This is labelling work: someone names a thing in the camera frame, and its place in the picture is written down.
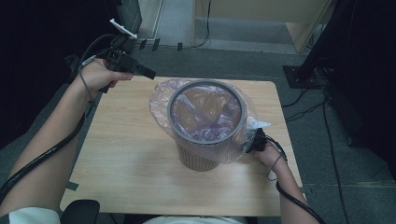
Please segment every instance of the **forearm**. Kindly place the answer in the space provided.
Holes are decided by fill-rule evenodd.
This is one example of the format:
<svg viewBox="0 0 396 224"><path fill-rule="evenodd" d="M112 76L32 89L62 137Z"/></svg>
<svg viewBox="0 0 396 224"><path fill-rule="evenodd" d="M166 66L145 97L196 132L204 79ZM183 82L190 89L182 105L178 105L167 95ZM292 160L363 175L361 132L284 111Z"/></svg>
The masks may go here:
<svg viewBox="0 0 396 224"><path fill-rule="evenodd" d="M27 163L73 132L89 101L87 92L84 91L75 82L67 89L45 124L18 157L10 175L14 175ZM59 152L25 176L3 201L0 216L27 206L56 210L70 176L76 146L75 137Z"/></svg>
<svg viewBox="0 0 396 224"><path fill-rule="evenodd" d="M307 205L307 201L286 162L283 159L279 160L273 170L276 173L279 186L289 195ZM318 223L310 214L289 201L282 194L280 194L280 207L282 223Z"/></svg>

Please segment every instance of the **transparent plastic bag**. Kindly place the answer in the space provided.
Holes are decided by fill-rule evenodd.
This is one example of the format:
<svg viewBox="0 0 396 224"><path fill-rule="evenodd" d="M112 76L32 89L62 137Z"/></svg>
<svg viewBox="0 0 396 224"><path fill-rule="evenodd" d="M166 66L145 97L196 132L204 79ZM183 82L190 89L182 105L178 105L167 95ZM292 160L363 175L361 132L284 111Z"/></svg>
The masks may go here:
<svg viewBox="0 0 396 224"><path fill-rule="evenodd" d="M157 85L149 109L160 127L191 154L231 163L259 128L251 100L231 84L174 78Z"/></svg>

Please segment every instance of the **sleeve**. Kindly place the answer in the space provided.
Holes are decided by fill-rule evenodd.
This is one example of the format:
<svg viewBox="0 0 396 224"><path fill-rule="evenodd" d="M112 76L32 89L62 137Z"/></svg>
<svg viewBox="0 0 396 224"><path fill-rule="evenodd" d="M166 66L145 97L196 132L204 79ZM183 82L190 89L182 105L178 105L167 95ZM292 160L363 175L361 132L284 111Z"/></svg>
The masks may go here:
<svg viewBox="0 0 396 224"><path fill-rule="evenodd" d="M10 224L61 224L59 215L50 209L27 207L9 213Z"/></svg>

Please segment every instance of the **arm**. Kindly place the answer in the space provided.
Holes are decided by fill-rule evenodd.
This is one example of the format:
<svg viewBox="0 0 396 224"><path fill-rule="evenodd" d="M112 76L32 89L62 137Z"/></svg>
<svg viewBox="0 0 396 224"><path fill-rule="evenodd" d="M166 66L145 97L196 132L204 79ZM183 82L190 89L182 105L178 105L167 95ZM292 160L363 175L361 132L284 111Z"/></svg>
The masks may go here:
<svg viewBox="0 0 396 224"><path fill-rule="evenodd" d="M265 145L264 151L256 151L254 155L265 165L273 166L272 171L276 174L277 181L283 190L302 203L308 205L286 161L280 158L276 162L280 154L271 144ZM311 215L305 212L305 210L289 201L283 195L280 195L280 214L282 223L318 223Z"/></svg>
<svg viewBox="0 0 396 224"><path fill-rule="evenodd" d="M97 90L108 83L110 87L114 87L118 80L128 80L133 77L130 74L107 70L104 61L99 59L89 63L81 74L93 97ZM90 100L82 79L77 77L47 121L18 157L10 175L18 172L28 162L69 135L76 128ZM31 206L57 211L71 174L76 148L77 138L75 137L59 152L26 175L0 204L0 217L11 211Z"/></svg>

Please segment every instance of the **container rim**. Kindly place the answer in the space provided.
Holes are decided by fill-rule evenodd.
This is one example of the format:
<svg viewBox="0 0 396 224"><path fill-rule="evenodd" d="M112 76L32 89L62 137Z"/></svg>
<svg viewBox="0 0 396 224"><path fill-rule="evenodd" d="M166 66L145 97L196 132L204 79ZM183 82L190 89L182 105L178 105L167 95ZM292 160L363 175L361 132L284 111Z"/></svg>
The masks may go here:
<svg viewBox="0 0 396 224"><path fill-rule="evenodd" d="M173 102L177 99L177 97L184 91L194 88L194 87L198 87L198 86L216 86L216 87L220 87L224 90L226 90L228 93L230 93L237 101L237 103L239 104L239 107L241 108L241 119L239 120L238 124L236 125L236 127L233 129L232 132L230 132L229 134L227 134L225 137L220 138L220 139L216 139L216 140L212 140L212 141L200 141L200 140L196 140L193 138L190 138L188 136L186 136L184 133L182 133L174 124L174 121L172 119L172 105ZM199 79L199 80L194 80L191 81L183 86L181 86L177 91L174 92L174 94L172 95L172 97L169 100L169 104L167 106L167 117L169 120L169 124L172 127L172 130L175 131L177 133L178 136L182 137L183 139L192 142L194 144L198 144L198 145L215 145L218 143L221 143L231 137L233 137L242 127L242 125L244 124L244 119L247 116L247 109L246 109L246 105L243 102L241 96L235 91L233 90L233 88L230 88L230 86L228 86L226 83L220 82L220 81L216 81L216 80L212 80L212 79Z"/></svg>

